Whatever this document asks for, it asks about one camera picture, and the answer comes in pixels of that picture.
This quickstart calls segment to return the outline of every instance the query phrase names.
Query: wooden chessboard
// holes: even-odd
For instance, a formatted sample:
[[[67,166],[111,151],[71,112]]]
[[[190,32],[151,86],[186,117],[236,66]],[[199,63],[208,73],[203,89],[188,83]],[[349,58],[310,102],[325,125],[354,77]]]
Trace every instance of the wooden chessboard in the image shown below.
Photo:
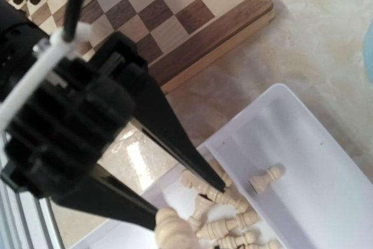
[[[68,0],[18,5],[45,32],[62,24]],[[136,42],[150,73],[170,91],[273,18],[270,0],[86,0],[81,20],[93,26],[80,49],[89,59],[119,30]]]

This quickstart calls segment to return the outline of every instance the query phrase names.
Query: marble surface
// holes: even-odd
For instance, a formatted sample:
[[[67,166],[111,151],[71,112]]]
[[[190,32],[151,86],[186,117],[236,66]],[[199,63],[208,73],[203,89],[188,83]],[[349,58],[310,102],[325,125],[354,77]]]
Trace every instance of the marble surface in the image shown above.
[[[373,84],[362,45],[373,0],[273,0],[276,19],[168,95],[195,145],[274,83],[287,84],[373,180]],[[134,127],[127,127],[102,164],[137,192],[174,165]],[[54,206],[67,247],[102,218]]]

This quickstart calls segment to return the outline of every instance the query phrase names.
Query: white pawn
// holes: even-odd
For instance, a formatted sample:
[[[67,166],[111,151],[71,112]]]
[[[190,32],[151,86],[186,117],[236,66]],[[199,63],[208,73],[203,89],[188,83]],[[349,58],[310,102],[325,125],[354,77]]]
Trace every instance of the white pawn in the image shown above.
[[[245,247],[241,247],[240,249],[279,249],[279,248],[280,248],[279,243],[276,240],[272,240],[261,246],[251,244]]]
[[[231,195],[230,190],[226,190],[224,193],[219,192],[217,189],[211,187],[206,182],[198,179],[189,170],[183,172],[181,176],[181,184],[188,189],[194,188],[198,194],[206,195],[213,202],[220,205],[233,205],[239,213],[245,213],[251,206],[247,200],[243,197],[234,199]]]
[[[227,236],[223,239],[216,240],[211,249],[219,246],[220,249],[237,249],[241,245],[250,245],[255,242],[255,235],[252,232],[247,232],[243,236],[233,237]]]
[[[194,232],[197,232],[202,225],[202,217],[215,203],[201,195],[196,197],[195,210],[187,222],[191,225]]]
[[[198,232],[199,239],[220,239],[234,229],[244,229],[258,222],[260,217],[252,210],[245,214],[238,214],[235,219],[218,220],[205,224]]]
[[[154,233],[156,243],[161,249],[200,249],[188,222],[181,219],[171,208],[157,212]]]
[[[229,175],[224,171],[224,169],[221,167],[221,165],[217,162],[217,160],[213,159],[209,161],[209,164],[211,165],[212,169],[215,170],[215,172],[223,179],[225,182],[227,188],[232,186],[233,180]]]
[[[283,175],[281,168],[278,166],[272,166],[267,173],[263,176],[255,176],[254,178],[250,179],[250,184],[254,188],[257,194],[263,193],[267,186],[278,179],[280,179]]]

